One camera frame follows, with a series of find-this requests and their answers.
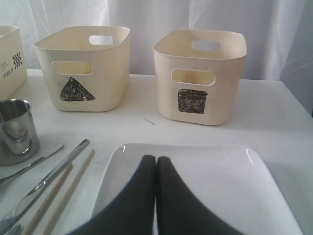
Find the black marker drawing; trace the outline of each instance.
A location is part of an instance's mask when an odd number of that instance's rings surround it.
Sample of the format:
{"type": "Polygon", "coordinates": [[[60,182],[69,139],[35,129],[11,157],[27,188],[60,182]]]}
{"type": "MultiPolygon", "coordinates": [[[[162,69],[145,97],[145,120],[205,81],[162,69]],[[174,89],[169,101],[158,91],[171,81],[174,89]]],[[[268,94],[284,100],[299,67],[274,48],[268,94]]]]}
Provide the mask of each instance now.
{"type": "Polygon", "coordinates": [[[183,113],[203,114],[207,92],[182,89],[178,91],[178,109],[183,113]]]}
{"type": "Polygon", "coordinates": [[[14,69],[16,70],[19,66],[22,65],[22,58],[21,54],[18,52],[15,55],[12,56],[14,69]]]}
{"type": "Polygon", "coordinates": [[[89,93],[76,79],[70,77],[61,91],[60,100],[63,101],[90,101],[95,97],[89,93]]]}

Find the checkered pattern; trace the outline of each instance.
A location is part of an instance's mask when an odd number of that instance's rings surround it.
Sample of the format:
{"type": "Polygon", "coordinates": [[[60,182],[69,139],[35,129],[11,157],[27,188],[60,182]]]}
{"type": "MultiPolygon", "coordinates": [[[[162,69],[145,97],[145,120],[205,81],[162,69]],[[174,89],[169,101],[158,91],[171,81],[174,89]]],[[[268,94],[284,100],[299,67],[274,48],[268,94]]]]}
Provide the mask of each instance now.
{"type": "Polygon", "coordinates": [[[22,58],[20,53],[16,53],[12,56],[14,69],[17,69],[19,66],[22,65],[22,58]]]}

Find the white curtain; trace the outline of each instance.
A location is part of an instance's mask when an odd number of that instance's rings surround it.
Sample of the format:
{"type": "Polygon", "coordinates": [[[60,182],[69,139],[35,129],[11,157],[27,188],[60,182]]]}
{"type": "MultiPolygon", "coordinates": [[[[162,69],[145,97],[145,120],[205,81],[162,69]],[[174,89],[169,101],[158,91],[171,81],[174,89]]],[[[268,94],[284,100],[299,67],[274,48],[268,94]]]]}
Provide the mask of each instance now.
{"type": "Polygon", "coordinates": [[[313,0],[0,0],[0,25],[21,28],[29,68],[33,44],[64,27],[131,29],[131,73],[154,74],[153,46],[177,29],[242,33],[243,79],[281,80],[313,109],[313,0]]]}

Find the white table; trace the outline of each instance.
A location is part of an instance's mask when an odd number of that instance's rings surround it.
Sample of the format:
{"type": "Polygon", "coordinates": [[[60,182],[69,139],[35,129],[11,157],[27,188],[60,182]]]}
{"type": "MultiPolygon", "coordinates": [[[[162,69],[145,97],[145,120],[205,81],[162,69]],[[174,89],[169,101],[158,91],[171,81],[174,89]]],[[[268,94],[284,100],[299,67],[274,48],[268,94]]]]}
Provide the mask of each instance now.
{"type": "MultiPolygon", "coordinates": [[[[69,232],[90,218],[107,161],[121,144],[238,144],[254,149],[261,156],[302,230],[312,234],[313,119],[282,82],[240,81],[231,119],[220,126],[203,126],[168,120],[159,114],[154,76],[132,75],[121,104],[114,110],[76,113],[54,108],[40,70],[28,70],[28,74],[28,80],[12,97],[31,102],[41,142],[62,142],[67,147],[9,185],[0,187],[0,216],[86,138],[91,140],[88,150],[95,148],[97,154],[54,230],[56,235],[69,232]]],[[[87,150],[74,164],[79,166],[86,155],[87,150]]],[[[33,159],[5,170],[0,167],[0,177],[5,176],[1,172],[14,172],[31,161],[33,159]]],[[[30,220],[50,188],[22,218],[22,225],[30,220]]],[[[43,218],[37,234],[51,211],[43,218]]]]}

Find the black triangle drawing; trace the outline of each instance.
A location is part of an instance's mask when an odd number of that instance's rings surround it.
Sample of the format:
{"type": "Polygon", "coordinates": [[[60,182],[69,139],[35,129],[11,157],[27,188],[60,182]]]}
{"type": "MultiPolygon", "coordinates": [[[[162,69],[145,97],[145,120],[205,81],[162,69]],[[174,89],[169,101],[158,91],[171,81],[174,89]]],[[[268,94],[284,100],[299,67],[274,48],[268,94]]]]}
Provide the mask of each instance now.
{"type": "Polygon", "coordinates": [[[90,101],[94,100],[95,97],[88,92],[82,84],[76,79],[70,77],[68,82],[65,84],[61,91],[60,100],[63,101],[90,101]]]}

